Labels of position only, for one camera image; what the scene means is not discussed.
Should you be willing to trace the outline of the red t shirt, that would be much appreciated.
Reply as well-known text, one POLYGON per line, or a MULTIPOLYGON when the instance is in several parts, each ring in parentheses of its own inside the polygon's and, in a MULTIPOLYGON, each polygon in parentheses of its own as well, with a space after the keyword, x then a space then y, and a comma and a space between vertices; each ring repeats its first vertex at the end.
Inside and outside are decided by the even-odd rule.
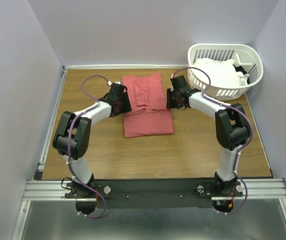
POLYGON ((131 112, 124 114, 124 137, 170 135, 174 133, 171 110, 166 107, 160 73, 138 77, 127 75, 122 83, 128 89, 131 112))

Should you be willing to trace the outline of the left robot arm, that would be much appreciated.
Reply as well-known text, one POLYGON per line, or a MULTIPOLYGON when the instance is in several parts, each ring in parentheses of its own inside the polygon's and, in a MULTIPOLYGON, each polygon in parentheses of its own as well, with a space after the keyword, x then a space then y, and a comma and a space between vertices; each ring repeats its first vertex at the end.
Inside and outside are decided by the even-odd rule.
POLYGON ((85 153, 89 147, 91 127, 98 122, 130 112, 128 89, 119 82, 110 83, 109 92, 95 103, 77 112, 65 111, 59 120, 53 148, 63 156, 72 177, 71 183, 62 186, 66 194, 90 198, 95 189, 94 174, 90 170, 85 153))

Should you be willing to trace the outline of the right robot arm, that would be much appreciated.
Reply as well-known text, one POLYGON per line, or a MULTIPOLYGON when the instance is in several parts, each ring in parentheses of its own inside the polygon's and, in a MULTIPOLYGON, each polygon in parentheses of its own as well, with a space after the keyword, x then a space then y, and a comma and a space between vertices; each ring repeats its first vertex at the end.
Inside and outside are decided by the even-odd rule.
POLYGON ((215 120, 216 139, 222 147, 219 168, 210 189, 224 196, 237 185, 237 167, 242 149, 253 137, 250 120, 240 104, 229 105, 191 89, 183 75, 170 79, 167 108, 195 109, 215 120))

